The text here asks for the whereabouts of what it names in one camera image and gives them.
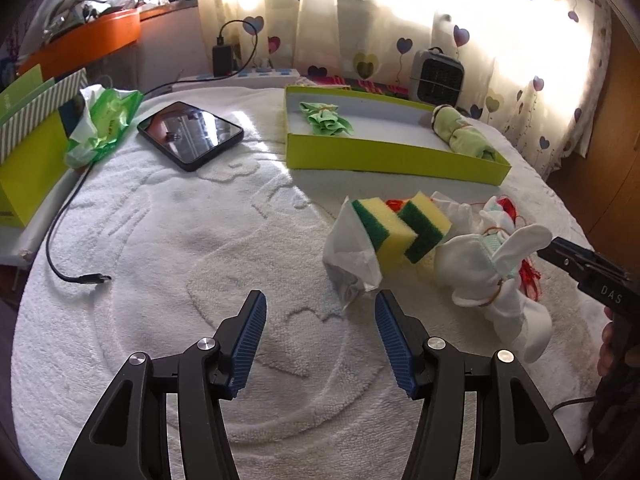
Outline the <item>heart pattern curtain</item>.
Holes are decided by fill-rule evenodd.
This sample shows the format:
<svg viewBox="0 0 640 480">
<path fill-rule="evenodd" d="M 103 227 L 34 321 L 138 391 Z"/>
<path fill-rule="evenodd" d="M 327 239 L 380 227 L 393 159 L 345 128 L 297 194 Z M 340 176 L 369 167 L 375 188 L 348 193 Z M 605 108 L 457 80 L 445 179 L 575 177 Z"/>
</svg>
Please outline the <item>heart pattern curtain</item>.
<svg viewBox="0 0 640 480">
<path fill-rule="evenodd" d="M 198 0 L 205 43 L 238 61 L 407 87 L 438 49 L 464 70 L 458 104 L 542 176 L 585 155 L 611 47 L 605 0 Z"/>
</svg>

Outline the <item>green wet wipes pack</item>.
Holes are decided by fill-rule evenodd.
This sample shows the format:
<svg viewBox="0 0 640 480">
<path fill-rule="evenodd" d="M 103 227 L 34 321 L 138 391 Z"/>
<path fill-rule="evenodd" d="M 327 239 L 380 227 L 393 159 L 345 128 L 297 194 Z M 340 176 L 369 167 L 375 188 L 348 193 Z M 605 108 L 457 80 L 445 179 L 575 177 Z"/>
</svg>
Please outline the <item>green wet wipes pack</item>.
<svg viewBox="0 0 640 480">
<path fill-rule="evenodd" d="M 131 125 L 142 103 L 138 90 L 104 88 L 100 84 L 83 88 L 79 95 L 84 108 L 68 138 L 65 165 L 73 170 L 85 168 L 111 154 Z"/>
</svg>

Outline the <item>yellow green sponge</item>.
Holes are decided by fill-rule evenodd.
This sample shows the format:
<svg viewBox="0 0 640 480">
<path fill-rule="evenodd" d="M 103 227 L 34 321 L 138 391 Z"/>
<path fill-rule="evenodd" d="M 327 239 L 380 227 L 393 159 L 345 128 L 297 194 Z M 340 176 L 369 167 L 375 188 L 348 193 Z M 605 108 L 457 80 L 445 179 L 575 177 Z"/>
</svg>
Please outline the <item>yellow green sponge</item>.
<svg viewBox="0 0 640 480">
<path fill-rule="evenodd" d="M 451 222 L 435 203 L 422 192 L 406 200 L 398 217 L 416 233 L 416 239 L 405 251 L 411 263 L 418 263 L 448 234 Z"/>
<path fill-rule="evenodd" d="M 353 200 L 352 208 L 370 238 L 381 272 L 390 272 L 418 234 L 378 197 Z"/>
</svg>

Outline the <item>white mint sock bundle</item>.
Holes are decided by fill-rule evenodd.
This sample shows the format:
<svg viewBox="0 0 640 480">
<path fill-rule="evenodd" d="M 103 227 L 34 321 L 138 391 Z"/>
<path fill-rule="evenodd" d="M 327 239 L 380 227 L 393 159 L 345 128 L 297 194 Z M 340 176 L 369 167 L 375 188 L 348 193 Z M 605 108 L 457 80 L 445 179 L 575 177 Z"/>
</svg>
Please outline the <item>white mint sock bundle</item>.
<svg viewBox="0 0 640 480">
<path fill-rule="evenodd" d="M 434 192 L 431 200 L 451 222 L 445 240 L 458 235 L 485 234 L 492 228 L 506 231 L 508 234 L 515 231 L 514 220 L 498 203 L 496 196 L 492 196 L 480 206 L 458 203 L 439 192 Z"/>
</svg>

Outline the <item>black power adapter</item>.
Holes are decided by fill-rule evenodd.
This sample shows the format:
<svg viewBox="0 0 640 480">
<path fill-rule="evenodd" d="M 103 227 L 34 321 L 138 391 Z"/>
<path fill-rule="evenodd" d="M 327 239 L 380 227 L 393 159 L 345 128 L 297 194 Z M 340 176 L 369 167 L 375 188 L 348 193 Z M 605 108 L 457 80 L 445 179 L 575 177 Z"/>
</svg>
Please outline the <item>black power adapter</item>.
<svg viewBox="0 0 640 480">
<path fill-rule="evenodd" d="M 231 44 L 218 36 L 212 49 L 213 74 L 215 78 L 229 76 L 234 72 L 234 53 Z"/>
</svg>

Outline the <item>lime green cardboard tray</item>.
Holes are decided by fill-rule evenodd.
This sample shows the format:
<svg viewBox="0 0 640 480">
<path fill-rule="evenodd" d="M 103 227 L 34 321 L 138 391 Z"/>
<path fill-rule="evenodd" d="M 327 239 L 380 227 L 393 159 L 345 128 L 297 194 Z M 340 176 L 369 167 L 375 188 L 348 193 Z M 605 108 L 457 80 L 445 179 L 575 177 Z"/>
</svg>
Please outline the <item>lime green cardboard tray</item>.
<svg viewBox="0 0 640 480">
<path fill-rule="evenodd" d="M 430 129 L 432 108 L 352 90 L 288 86 L 285 162 L 291 169 L 352 170 L 408 174 L 499 185 L 511 169 L 491 160 L 457 154 Z M 330 104 L 352 125 L 350 136 L 312 132 L 300 104 Z"/>
</svg>

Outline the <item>plaid red green cloth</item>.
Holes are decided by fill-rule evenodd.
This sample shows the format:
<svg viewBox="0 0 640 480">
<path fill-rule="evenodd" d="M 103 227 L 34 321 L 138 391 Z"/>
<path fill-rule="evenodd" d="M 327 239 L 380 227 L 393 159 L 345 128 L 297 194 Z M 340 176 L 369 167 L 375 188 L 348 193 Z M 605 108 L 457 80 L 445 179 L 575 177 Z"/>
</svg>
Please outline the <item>plaid red green cloth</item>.
<svg viewBox="0 0 640 480">
<path fill-rule="evenodd" d="M 349 79 L 340 76 L 312 76 L 306 75 L 305 79 L 310 84 L 322 87 L 332 87 L 345 90 L 380 94 L 392 98 L 408 100 L 408 90 L 397 84 L 377 84 L 374 81 L 362 79 Z"/>
</svg>

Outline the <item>light green cloth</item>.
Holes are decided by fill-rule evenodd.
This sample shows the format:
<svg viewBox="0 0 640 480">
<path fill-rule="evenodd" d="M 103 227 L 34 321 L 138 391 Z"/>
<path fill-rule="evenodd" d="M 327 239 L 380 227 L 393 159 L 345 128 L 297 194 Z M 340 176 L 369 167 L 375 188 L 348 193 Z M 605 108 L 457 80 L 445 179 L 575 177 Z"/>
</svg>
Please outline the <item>light green cloth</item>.
<svg viewBox="0 0 640 480">
<path fill-rule="evenodd" d="M 351 136 L 354 133 L 352 124 L 338 114 L 337 105 L 300 102 L 299 109 L 317 136 Z"/>
</svg>

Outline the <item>rolled green towel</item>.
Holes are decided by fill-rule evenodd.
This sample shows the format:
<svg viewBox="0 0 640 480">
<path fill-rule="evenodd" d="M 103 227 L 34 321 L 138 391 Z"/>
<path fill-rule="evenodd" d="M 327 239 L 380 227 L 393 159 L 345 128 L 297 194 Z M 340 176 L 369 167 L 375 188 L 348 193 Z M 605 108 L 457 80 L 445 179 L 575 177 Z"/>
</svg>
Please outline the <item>rolled green towel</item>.
<svg viewBox="0 0 640 480">
<path fill-rule="evenodd" d="M 492 162 L 497 160 L 497 151 L 483 133 L 449 104 L 434 108 L 431 128 L 454 153 Z"/>
</svg>

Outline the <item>orange storage bin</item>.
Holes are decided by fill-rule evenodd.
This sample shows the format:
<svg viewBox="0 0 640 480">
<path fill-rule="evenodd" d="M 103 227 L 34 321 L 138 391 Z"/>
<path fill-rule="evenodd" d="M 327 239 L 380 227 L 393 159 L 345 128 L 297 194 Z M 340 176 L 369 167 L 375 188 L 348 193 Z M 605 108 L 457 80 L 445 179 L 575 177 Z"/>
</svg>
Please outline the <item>orange storage bin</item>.
<svg viewBox="0 0 640 480">
<path fill-rule="evenodd" d="M 23 76 L 39 66 L 44 80 L 64 76 L 134 44 L 140 35 L 137 9 L 106 14 L 42 47 L 26 58 L 17 73 Z"/>
</svg>

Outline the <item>small grey fan heater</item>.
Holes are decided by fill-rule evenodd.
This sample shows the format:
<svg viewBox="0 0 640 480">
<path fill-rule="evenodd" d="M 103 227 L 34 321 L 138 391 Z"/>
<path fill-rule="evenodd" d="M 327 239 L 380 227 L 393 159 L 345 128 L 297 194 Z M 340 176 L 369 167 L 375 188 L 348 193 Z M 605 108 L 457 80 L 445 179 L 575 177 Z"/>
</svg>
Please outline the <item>small grey fan heater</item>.
<svg viewBox="0 0 640 480">
<path fill-rule="evenodd" d="M 463 65 L 444 55 L 440 47 L 420 50 L 416 52 L 410 70 L 409 99 L 434 106 L 456 106 L 463 78 Z"/>
</svg>

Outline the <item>white blue power strip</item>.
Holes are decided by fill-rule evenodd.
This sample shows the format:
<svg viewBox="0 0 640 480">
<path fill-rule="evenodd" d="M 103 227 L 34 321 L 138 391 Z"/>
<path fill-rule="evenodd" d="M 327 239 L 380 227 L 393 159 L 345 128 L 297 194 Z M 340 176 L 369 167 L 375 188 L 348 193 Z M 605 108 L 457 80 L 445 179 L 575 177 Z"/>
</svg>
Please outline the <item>white blue power strip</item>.
<svg viewBox="0 0 640 480">
<path fill-rule="evenodd" d="M 295 68 L 251 68 L 229 78 L 198 75 L 182 78 L 170 85 L 172 91 L 205 87 L 242 87 L 250 89 L 285 88 L 302 78 Z"/>
</svg>

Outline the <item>black smartphone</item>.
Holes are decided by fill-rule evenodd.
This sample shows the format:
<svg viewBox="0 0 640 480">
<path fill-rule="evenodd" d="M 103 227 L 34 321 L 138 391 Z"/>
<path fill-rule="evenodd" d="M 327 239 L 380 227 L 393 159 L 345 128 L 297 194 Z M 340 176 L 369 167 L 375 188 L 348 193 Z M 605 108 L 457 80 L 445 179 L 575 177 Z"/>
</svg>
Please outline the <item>black smartphone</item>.
<svg viewBox="0 0 640 480">
<path fill-rule="evenodd" d="M 200 169 L 244 139 L 243 128 L 234 122 L 180 101 L 142 119 L 138 133 L 187 172 Z"/>
</svg>

